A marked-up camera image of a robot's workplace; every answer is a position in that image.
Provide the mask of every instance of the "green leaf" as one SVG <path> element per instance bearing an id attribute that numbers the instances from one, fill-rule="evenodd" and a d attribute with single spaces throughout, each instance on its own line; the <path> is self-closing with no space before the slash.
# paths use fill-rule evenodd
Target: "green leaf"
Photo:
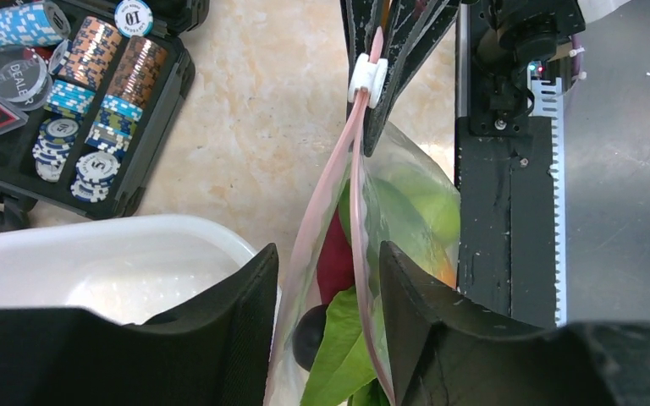
<path id="1" fill-rule="evenodd" d="M 355 288 L 337 294 L 326 314 L 325 333 L 301 406 L 338 406 L 375 379 L 362 336 Z"/>
<path id="2" fill-rule="evenodd" d="M 385 395 L 383 387 L 380 386 L 380 382 L 376 380 L 370 382 L 369 385 L 365 385 L 359 391 L 357 391 L 352 398 L 348 406 L 389 406 L 390 402 L 388 401 L 388 396 Z"/>

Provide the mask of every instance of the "marble tabletop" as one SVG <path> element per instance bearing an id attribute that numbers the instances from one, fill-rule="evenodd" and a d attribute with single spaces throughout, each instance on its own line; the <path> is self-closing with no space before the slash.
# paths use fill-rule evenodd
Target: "marble tabletop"
<path id="1" fill-rule="evenodd" d="M 344 125 L 347 60 L 337 2 L 216 0 L 182 35 L 196 80 L 137 215 L 180 213 L 233 229 L 287 263 Z M 392 121 L 450 176 L 454 27 L 408 85 Z M 39 203 L 34 227 L 90 221 Z"/>

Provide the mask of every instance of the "white container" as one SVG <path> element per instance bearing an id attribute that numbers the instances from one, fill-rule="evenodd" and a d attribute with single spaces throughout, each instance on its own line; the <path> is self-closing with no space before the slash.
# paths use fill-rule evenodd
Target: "white container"
<path id="1" fill-rule="evenodd" d="M 140 324 L 232 275 L 256 252 L 220 224 L 181 215 L 1 233 L 0 308 L 84 307 Z"/>

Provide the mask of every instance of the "dark purple fruit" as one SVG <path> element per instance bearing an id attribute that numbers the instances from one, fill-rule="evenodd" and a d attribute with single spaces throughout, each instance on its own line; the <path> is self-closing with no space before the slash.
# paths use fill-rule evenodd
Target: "dark purple fruit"
<path id="1" fill-rule="evenodd" d="M 300 319 L 293 334 L 293 353 L 295 361 L 304 370 L 310 371 L 315 362 L 317 350 L 320 349 L 325 333 L 325 311 L 327 304 L 321 304 L 308 310 Z"/>

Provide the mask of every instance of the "poker chip case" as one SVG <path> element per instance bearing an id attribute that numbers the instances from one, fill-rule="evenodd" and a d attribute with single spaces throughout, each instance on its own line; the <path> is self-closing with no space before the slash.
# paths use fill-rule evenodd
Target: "poker chip case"
<path id="1" fill-rule="evenodd" d="M 72 27 L 73 40 L 84 20 L 89 17 L 111 25 L 118 2 L 99 0 L 53 0 L 65 13 Z M 113 61 L 94 90 L 92 108 L 81 119 L 63 169 L 55 182 L 47 182 L 37 172 L 39 163 L 32 149 L 39 141 L 41 124 L 58 115 L 41 107 L 28 112 L 23 127 L 0 135 L 0 232 L 30 226 L 29 211 L 38 201 L 60 206 L 94 220 L 127 217 L 135 213 L 146 191 L 146 184 L 157 164 L 179 110 L 188 95 L 195 65 L 178 35 L 193 30 L 206 19 L 209 0 L 146 1 L 151 8 L 154 24 L 147 40 L 164 48 L 168 55 L 162 61 L 159 75 L 152 84 L 151 96 L 142 108 L 142 117 L 133 128 L 127 151 L 120 158 L 120 168 L 111 181 L 107 196 L 97 202 L 77 199 L 72 193 L 79 182 L 77 162 L 83 156 L 99 151 L 87 143 L 91 126 L 102 117 L 99 108 L 108 98 L 107 88 L 118 80 L 119 61 L 127 52 L 129 38 L 118 44 Z"/>

